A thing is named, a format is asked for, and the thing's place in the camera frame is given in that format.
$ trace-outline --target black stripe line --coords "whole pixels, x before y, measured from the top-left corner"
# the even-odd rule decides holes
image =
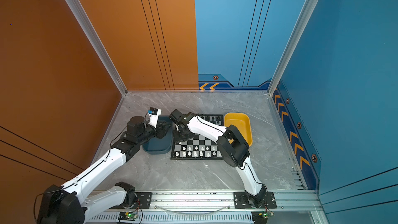
[[[353,209],[358,209],[358,208],[371,207],[371,206],[376,206],[376,205],[381,205],[381,204],[391,203],[391,202],[398,202],[398,200],[393,200],[393,201],[388,201],[388,202],[381,202],[381,203],[375,203],[375,204],[370,204],[370,205],[361,206],[361,207],[356,207],[356,208],[348,208],[348,209],[343,209],[343,210],[339,210],[339,211],[333,211],[333,212],[329,212],[329,213],[325,213],[325,214],[332,214],[332,213],[337,213],[337,212],[342,212],[342,211],[347,211],[347,210],[353,210]]]
[[[163,43],[164,43],[164,49],[166,50],[167,62],[169,63],[170,77],[172,78],[173,89],[175,90],[176,88],[174,87],[174,80],[173,80],[172,68],[170,67],[169,55],[167,54],[166,41],[165,41],[165,39],[164,39],[164,33],[163,33],[163,28],[162,28],[162,22],[160,21],[158,3],[156,2],[156,0],[155,0],[155,4],[156,4],[156,10],[158,11],[158,17],[159,17],[159,23],[160,23],[160,30],[162,31]]]
[[[250,80],[250,76],[251,76],[251,71],[253,70],[254,60],[256,59],[258,46],[260,45],[260,40],[261,40],[261,36],[262,36],[262,34],[263,34],[264,25],[266,24],[266,19],[267,19],[267,15],[268,15],[268,11],[269,11],[269,6],[270,6],[270,5],[271,5],[271,0],[269,0],[268,9],[267,9],[267,13],[266,13],[266,18],[264,19],[263,28],[261,29],[260,38],[259,38],[259,40],[258,40],[258,45],[257,45],[257,48],[256,48],[256,53],[254,54],[253,63],[251,64],[250,74],[249,74],[249,78],[248,78],[248,82],[247,82],[247,84],[246,84],[246,87],[249,85],[249,80]]]
[[[166,90],[166,84],[164,83],[162,69],[160,68],[158,54],[156,53],[155,43],[153,42],[152,33],[150,32],[149,22],[148,22],[148,19],[147,19],[147,14],[145,13],[144,3],[142,2],[142,0],[141,0],[141,4],[142,4],[142,9],[144,10],[145,19],[147,20],[148,30],[149,30],[150,38],[152,39],[152,44],[153,44],[153,49],[155,51],[156,59],[158,60],[158,65],[159,65],[160,75],[162,76],[163,86],[164,86],[164,89]]]
[[[57,175],[54,175],[54,174],[45,172],[44,170],[41,170],[41,169],[38,169],[38,168],[36,168],[36,167],[27,165],[26,163],[23,163],[23,162],[19,162],[19,161],[15,160],[15,159],[12,159],[12,158],[10,158],[10,157],[6,157],[6,156],[4,156],[4,155],[2,155],[2,154],[0,154],[0,156],[5,157],[5,158],[8,158],[8,159],[10,159],[10,160],[12,160],[12,161],[15,161],[15,162],[17,162],[17,163],[26,165],[27,167],[31,167],[31,168],[33,168],[33,169],[37,169],[37,170],[39,170],[39,171],[41,171],[41,172],[44,172],[44,173],[46,173],[46,174],[49,174],[49,175],[53,175],[53,176],[55,176],[55,177],[58,177]]]
[[[12,144],[9,144],[9,143],[7,143],[7,142],[5,142],[5,141],[2,141],[1,139],[0,139],[0,141],[3,142],[3,143],[5,143],[5,144],[8,144],[9,146],[12,146],[12,147],[14,147],[14,148],[16,148],[16,149],[18,149],[18,150],[20,150],[20,151],[23,151],[23,152],[25,152],[25,153],[28,153],[29,155],[32,155],[33,157],[37,157],[38,159],[43,160],[44,162],[48,162],[47,160],[45,160],[45,159],[43,159],[43,158],[41,158],[41,157],[35,156],[35,155],[33,155],[32,153],[27,152],[27,151],[24,151],[23,149],[20,149],[20,148],[18,148],[18,147],[16,147],[16,146],[13,146]],[[53,166],[56,166],[56,167],[58,167],[58,168],[60,168],[60,169],[66,170],[67,172],[70,172],[70,171],[68,171],[67,169],[64,169],[64,168],[62,168],[62,167],[60,167],[60,166],[58,166],[58,165],[56,165],[56,164],[53,164],[52,162],[48,162],[48,163],[49,163],[49,164],[52,164]]]
[[[248,65],[246,67],[245,77],[243,78],[242,86],[245,84],[246,74],[248,72],[248,67],[249,67],[249,63],[250,63],[251,52],[253,51],[254,41],[256,41],[256,34],[257,34],[258,24],[260,23],[260,18],[261,18],[261,13],[263,11],[264,1],[265,0],[263,0],[263,4],[261,5],[260,16],[258,17],[256,32],[254,33],[254,38],[253,38],[253,43],[251,44],[251,50],[250,50]]]
[[[253,16],[251,17],[251,23],[250,23],[250,29],[249,29],[249,36],[248,36],[248,41],[246,42],[245,54],[243,55],[243,61],[242,61],[242,67],[241,67],[241,69],[240,69],[238,87],[239,87],[239,83],[240,83],[240,77],[242,76],[243,64],[245,63],[246,50],[247,50],[247,48],[248,48],[249,37],[250,37],[250,32],[251,32],[251,25],[253,24],[254,13],[256,12],[256,5],[257,5],[257,0],[256,0],[256,3],[254,4]]]
[[[358,180],[358,181],[356,181],[356,182],[353,182],[353,183],[349,183],[349,184],[347,184],[347,185],[344,185],[344,186],[338,187],[338,188],[336,188],[336,189],[329,190],[328,192],[325,192],[325,193],[322,193],[322,194],[319,194],[319,195],[324,195],[324,194],[327,194],[327,193],[329,193],[329,192],[332,192],[332,191],[335,191],[335,190],[338,190],[338,189],[344,188],[344,187],[346,187],[346,186],[353,185],[354,183],[359,183],[359,182],[361,182],[361,181],[364,181],[364,180],[366,180],[366,179],[369,179],[369,178],[372,178],[372,177],[375,177],[375,176],[378,176],[378,175],[384,174],[384,173],[386,173],[386,172],[390,172],[390,171],[392,171],[392,170],[395,170],[395,169],[398,169],[398,167],[395,167],[395,168],[392,168],[392,169],[386,170],[385,172],[380,172],[380,173],[378,173],[378,174],[375,174],[375,175],[373,175],[373,176],[370,176],[370,177],[367,177],[367,178],[364,178],[364,179]]]
[[[158,44],[159,44],[159,49],[160,49],[160,55],[162,56],[164,72],[166,72],[166,79],[167,79],[167,83],[169,84],[169,90],[170,90],[171,87],[170,87],[170,82],[169,82],[169,76],[167,75],[166,65],[164,64],[163,52],[162,52],[162,48],[160,47],[160,41],[159,41],[158,31],[156,30],[155,18],[153,17],[152,7],[151,7],[151,5],[150,5],[150,1],[149,1],[149,0],[148,0],[148,4],[149,4],[150,13],[151,13],[151,15],[152,15],[153,26],[155,27],[156,37],[158,38]]]
[[[357,196],[359,196],[359,195],[364,195],[364,194],[371,193],[371,192],[375,192],[375,191],[379,191],[379,190],[382,190],[382,189],[388,189],[388,188],[391,188],[391,187],[395,187],[395,186],[397,186],[397,185],[398,185],[398,183],[397,183],[397,184],[394,184],[394,185],[391,185],[391,186],[383,187],[383,188],[380,188],[380,189],[375,189],[375,190],[371,190],[371,191],[368,191],[368,192],[365,192],[365,193],[353,195],[353,196],[351,196],[351,197],[357,197]],[[332,202],[341,201],[341,200],[345,200],[345,199],[348,199],[348,198],[351,198],[351,197],[346,197],[346,198],[342,198],[342,199],[339,199],[339,200],[335,200],[335,201],[331,201],[331,202],[327,202],[327,203],[322,203],[322,205],[329,204],[329,203],[332,203]]]
[[[52,155],[54,155],[54,156],[56,156],[56,157],[58,157],[58,158],[61,158],[61,159],[62,159],[62,160],[64,160],[65,162],[68,162],[68,163],[70,163],[70,164],[72,164],[72,165],[76,166],[77,168],[84,170],[83,168],[80,168],[80,167],[79,167],[79,166],[77,166],[76,164],[73,164],[73,163],[69,162],[68,160],[66,160],[66,159],[63,159],[62,157],[60,157],[60,156],[57,156],[57,155],[55,155],[54,153],[52,153],[52,152],[50,152],[50,151],[48,151],[48,150],[44,149],[43,147],[40,147],[40,146],[38,146],[37,144],[35,144],[35,143],[33,143],[33,142],[30,142],[30,141],[29,141],[29,140],[27,140],[26,138],[23,138],[23,137],[21,137],[20,135],[18,135],[18,134],[16,134],[16,133],[14,133],[14,132],[12,132],[12,131],[10,131],[10,130],[8,130],[8,129],[6,129],[6,128],[2,127],[2,126],[0,126],[0,127],[1,127],[2,129],[6,130],[7,132],[14,134],[14,135],[15,135],[15,136],[17,136],[17,137],[20,137],[20,138],[22,138],[22,139],[23,139],[23,140],[25,140],[26,142],[29,142],[29,143],[31,143],[32,145],[34,145],[34,146],[37,146],[37,147],[39,147],[40,149],[42,149],[42,150],[45,150],[46,152],[48,152],[48,153],[50,153],[50,154],[52,154]]]

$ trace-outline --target cable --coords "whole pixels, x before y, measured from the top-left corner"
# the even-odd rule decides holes
[[[62,189],[58,189],[58,190],[55,190],[55,191],[44,192],[44,193],[38,194],[38,195],[36,196],[36,198],[35,198],[35,203],[33,203],[33,218],[35,219],[35,223],[37,223],[37,219],[36,219],[36,202],[37,202],[37,197],[39,197],[39,196],[41,196],[41,195],[44,195],[44,194],[49,194],[49,193],[54,193],[54,192],[58,192],[58,191],[61,191],[61,190],[65,190],[65,189],[67,189],[67,188],[69,188],[70,186],[73,186],[73,185],[74,185],[74,183],[72,183],[72,184],[69,185],[68,187],[65,187],[65,188],[62,188]]]
[[[111,153],[112,142],[113,142],[117,137],[119,137],[119,135],[122,134],[122,132],[123,132],[126,128],[127,128],[127,127],[124,127],[123,130],[122,130],[114,139],[112,139],[112,141],[109,143],[109,151],[108,151],[108,155],[106,155],[105,159],[107,159],[108,156],[109,156],[109,153]]]
[[[228,205],[228,206],[225,206],[225,207],[222,207],[222,208],[220,208],[220,209],[217,209],[217,210],[215,210],[215,211],[211,211],[211,212],[207,212],[207,213],[203,213],[203,214],[198,214],[198,215],[209,215],[209,214],[214,214],[214,213],[216,213],[216,212],[219,212],[219,211],[221,211],[221,210],[223,210],[224,208],[227,208],[227,207],[229,207],[230,205]],[[157,208],[160,208],[160,209],[163,209],[164,211],[168,211],[168,212],[172,212],[172,213],[176,213],[176,214],[185,214],[185,215],[191,215],[190,213],[185,213],[185,212],[180,212],[180,211],[172,211],[172,210],[169,210],[169,209],[166,209],[166,208],[162,208],[162,207],[160,207],[160,206],[156,206]]]
[[[140,210],[141,210],[141,221],[140,221],[140,223],[138,223],[138,224],[141,224],[142,218],[144,217],[144,213],[142,212],[142,209],[141,209],[141,208],[140,208]]]

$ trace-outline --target yellow chevron stripe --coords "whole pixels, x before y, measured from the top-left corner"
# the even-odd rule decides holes
[[[308,164],[308,166],[310,165],[310,162],[307,161],[307,159],[303,158],[302,156],[300,156],[300,169],[302,170],[302,163],[305,162],[306,164]]]
[[[280,98],[281,96],[275,95],[275,104],[276,104],[276,98]]]
[[[208,83],[203,84],[203,86],[199,87],[200,89],[202,89],[203,91],[205,91],[204,87],[207,86]]]
[[[283,123],[283,116],[284,115],[289,116],[289,114],[287,114],[287,112],[282,111],[282,123]]]
[[[294,136],[294,137],[296,137],[296,138],[299,138],[299,137],[297,137],[297,134],[296,134],[296,133],[290,132],[290,143],[292,143],[292,136]]]
[[[214,87],[217,86],[218,83],[214,84],[213,86],[210,87],[211,90],[215,90]]]
[[[295,154],[297,155],[297,148],[301,149],[302,151],[304,151],[304,149],[302,148],[302,146],[298,145],[297,143],[295,143]]]
[[[278,103],[278,112],[281,112],[281,106],[284,107],[285,105],[282,103]]]

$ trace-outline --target aluminum frame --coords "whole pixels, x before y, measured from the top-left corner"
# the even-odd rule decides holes
[[[301,9],[300,15],[297,18],[296,25],[293,28],[292,34],[289,38],[289,41],[286,44],[285,50],[283,51],[282,57],[276,67],[275,73],[272,76],[271,83],[268,87],[268,95],[272,95],[278,85],[283,72],[286,69],[287,64],[290,61],[290,58],[293,55],[293,52],[299,42],[302,33],[304,32],[305,27],[307,26],[308,20],[312,15],[312,12],[315,9],[318,0],[305,0],[304,5]]]
[[[76,20],[79,22],[80,27],[82,27],[84,33],[86,34],[88,40],[90,41],[92,47],[97,52],[98,57],[101,59],[103,65],[111,76],[113,82],[115,83],[117,89],[124,96],[127,93],[127,88],[123,83],[122,78],[115,65],[113,64],[111,58],[109,57],[108,52],[106,51],[104,45],[101,42],[100,37],[98,36],[94,26],[92,25],[90,19],[88,18],[84,8],[79,0],[65,0],[68,4],[70,10],[73,15],[76,17]]]

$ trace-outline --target black wire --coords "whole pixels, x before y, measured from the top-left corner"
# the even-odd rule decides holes
[[[141,221],[140,221],[140,223],[138,223],[138,224],[141,224],[142,218],[144,217],[144,213],[142,212],[142,208],[140,208],[140,210],[141,210]]]
[[[116,139],[117,137],[119,137],[119,135],[122,134],[122,132],[123,132],[126,128],[127,128],[127,127],[124,127],[123,130],[122,130],[114,139],[112,139],[112,141],[109,143],[109,152],[108,152],[108,155],[106,155],[105,159],[108,158],[109,153],[111,153],[112,142],[115,141],[115,139]]]
[[[74,183],[72,183],[72,184],[69,185],[68,187],[65,187],[65,188],[62,188],[62,189],[57,189],[57,190],[55,190],[55,191],[44,192],[44,193],[38,194],[38,195],[35,197],[35,203],[33,203],[33,218],[35,219],[35,223],[37,223],[37,219],[36,219],[36,202],[37,202],[37,197],[39,197],[39,196],[41,196],[41,195],[44,195],[44,194],[49,194],[49,193],[54,193],[54,192],[58,192],[58,191],[61,191],[61,190],[65,190],[65,189],[67,189],[67,188],[69,188],[69,187],[71,187],[71,186],[73,186],[73,185],[74,185]]]

